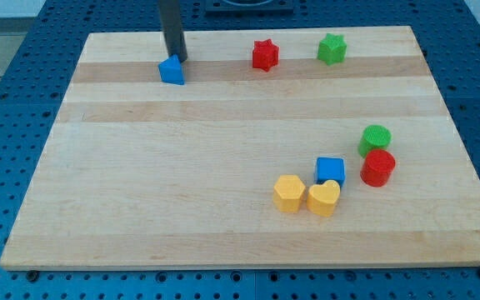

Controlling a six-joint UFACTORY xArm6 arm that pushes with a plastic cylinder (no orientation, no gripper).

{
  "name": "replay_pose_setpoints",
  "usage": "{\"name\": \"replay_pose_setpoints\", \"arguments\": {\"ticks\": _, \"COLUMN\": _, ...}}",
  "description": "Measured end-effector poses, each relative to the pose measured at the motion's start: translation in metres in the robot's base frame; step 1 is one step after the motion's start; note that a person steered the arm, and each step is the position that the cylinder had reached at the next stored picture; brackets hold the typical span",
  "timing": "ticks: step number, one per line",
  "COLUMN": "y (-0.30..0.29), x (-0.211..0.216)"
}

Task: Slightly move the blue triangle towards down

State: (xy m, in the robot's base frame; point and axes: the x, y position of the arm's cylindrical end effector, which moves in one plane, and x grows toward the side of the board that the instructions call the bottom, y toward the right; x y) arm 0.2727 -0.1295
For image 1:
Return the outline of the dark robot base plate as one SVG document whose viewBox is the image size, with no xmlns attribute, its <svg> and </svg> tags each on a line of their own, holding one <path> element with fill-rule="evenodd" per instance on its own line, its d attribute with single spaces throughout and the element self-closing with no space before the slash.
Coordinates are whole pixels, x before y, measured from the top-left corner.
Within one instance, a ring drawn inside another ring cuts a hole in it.
<svg viewBox="0 0 480 300">
<path fill-rule="evenodd" d="M 206 14 L 292 13 L 294 0 L 204 0 Z"/>
</svg>

